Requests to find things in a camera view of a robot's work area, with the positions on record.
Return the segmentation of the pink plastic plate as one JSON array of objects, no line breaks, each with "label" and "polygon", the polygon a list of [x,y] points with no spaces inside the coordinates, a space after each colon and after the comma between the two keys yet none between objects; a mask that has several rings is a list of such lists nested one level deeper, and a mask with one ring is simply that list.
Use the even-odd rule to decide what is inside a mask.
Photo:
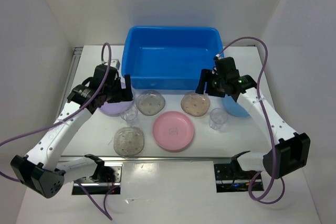
[{"label": "pink plastic plate", "polygon": [[168,111],[157,117],[152,134],[156,144],[170,152],[186,149],[194,137],[194,124],[188,116],[177,111]]}]

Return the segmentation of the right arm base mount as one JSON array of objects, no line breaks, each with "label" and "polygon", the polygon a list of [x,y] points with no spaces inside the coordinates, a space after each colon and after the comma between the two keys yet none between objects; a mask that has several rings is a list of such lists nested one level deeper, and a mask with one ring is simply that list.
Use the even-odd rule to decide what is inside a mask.
[{"label": "right arm base mount", "polygon": [[246,192],[256,171],[235,175],[229,164],[214,164],[217,193]]}]

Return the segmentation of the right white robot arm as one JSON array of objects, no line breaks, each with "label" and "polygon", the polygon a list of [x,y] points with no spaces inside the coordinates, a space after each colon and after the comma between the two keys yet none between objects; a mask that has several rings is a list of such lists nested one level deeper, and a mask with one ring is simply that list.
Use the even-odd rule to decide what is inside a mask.
[{"label": "right white robot arm", "polygon": [[266,100],[260,81],[241,76],[232,57],[214,57],[214,69],[202,69],[196,88],[198,94],[230,96],[250,115],[268,140],[266,153],[241,152],[231,158],[230,172],[243,178],[248,171],[267,172],[279,179],[306,166],[310,138],[289,126]]}]

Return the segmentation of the purple plastic plate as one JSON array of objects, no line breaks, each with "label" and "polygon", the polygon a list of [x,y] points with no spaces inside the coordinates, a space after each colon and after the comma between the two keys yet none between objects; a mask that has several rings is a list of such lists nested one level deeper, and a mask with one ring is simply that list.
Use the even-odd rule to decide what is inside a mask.
[{"label": "purple plastic plate", "polygon": [[119,116],[132,107],[133,101],[123,101],[119,103],[105,103],[99,110],[108,116]]}]

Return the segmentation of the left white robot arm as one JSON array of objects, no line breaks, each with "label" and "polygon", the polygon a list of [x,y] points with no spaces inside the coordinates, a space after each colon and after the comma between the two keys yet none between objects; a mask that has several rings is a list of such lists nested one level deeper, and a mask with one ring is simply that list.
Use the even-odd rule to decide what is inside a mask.
[{"label": "left white robot arm", "polygon": [[23,157],[16,155],[10,165],[19,181],[45,198],[55,196],[61,187],[84,177],[93,182],[111,178],[112,169],[92,154],[62,163],[60,157],[78,130],[105,103],[132,101],[131,79],[125,85],[119,77],[120,63],[96,66],[93,77],[75,86],[67,97],[56,127],[48,130],[43,138]]}]

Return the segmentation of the clear textured plate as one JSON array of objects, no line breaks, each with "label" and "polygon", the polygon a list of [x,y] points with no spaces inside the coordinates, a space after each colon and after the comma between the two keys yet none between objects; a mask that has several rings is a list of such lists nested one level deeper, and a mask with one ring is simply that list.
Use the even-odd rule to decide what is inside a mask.
[{"label": "clear textured plate", "polygon": [[123,127],[113,138],[114,151],[120,156],[136,156],[142,152],[145,144],[143,131],[139,127]]}]

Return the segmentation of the blue plastic plate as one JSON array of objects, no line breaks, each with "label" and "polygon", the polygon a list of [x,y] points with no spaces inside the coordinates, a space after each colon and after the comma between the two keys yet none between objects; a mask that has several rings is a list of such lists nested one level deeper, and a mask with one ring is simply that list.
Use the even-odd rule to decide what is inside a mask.
[{"label": "blue plastic plate", "polygon": [[232,116],[239,118],[249,117],[248,112],[238,103],[236,103],[231,96],[225,96],[222,98],[222,105],[226,112]]}]

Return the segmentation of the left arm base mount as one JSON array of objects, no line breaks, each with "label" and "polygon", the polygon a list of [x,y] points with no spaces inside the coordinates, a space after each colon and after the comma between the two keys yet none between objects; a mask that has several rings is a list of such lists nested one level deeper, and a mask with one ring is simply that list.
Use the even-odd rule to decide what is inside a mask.
[{"label": "left arm base mount", "polygon": [[105,195],[108,190],[112,190],[111,195],[119,195],[121,193],[123,164],[107,162],[106,167],[108,167],[108,173],[98,180],[93,180],[91,177],[83,177],[79,180],[90,195]]}]

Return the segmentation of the brown translucent plate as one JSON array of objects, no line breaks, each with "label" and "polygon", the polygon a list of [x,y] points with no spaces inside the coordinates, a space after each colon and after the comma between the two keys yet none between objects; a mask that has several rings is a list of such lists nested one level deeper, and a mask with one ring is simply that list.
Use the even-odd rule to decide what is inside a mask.
[{"label": "brown translucent plate", "polygon": [[195,92],[188,92],[181,100],[181,108],[184,112],[194,117],[204,116],[211,106],[210,99]]}]

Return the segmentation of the grey translucent plate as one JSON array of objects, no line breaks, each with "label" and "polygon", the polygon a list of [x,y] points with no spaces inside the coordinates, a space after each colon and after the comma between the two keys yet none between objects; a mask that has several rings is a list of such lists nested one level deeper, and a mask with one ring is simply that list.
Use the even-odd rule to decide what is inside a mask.
[{"label": "grey translucent plate", "polygon": [[143,115],[153,116],[163,110],[165,98],[155,90],[146,90],[137,97],[135,105]]}]

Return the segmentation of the clear plastic cup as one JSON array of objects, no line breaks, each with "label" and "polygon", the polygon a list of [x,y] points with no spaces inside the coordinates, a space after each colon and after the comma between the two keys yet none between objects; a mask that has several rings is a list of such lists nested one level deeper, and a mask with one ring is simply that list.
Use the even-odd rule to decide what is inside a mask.
[{"label": "clear plastic cup", "polygon": [[209,115],[209,126],[213,130],[219,130],[227,122],[228,114],[222,108],[215,108]]},{"label": "clear plastic cup", "polygon": [[135,106],[129,107],[127,110],[120,114],[120,117],[125,121],[128,126],[138,125],[138,110]]}]

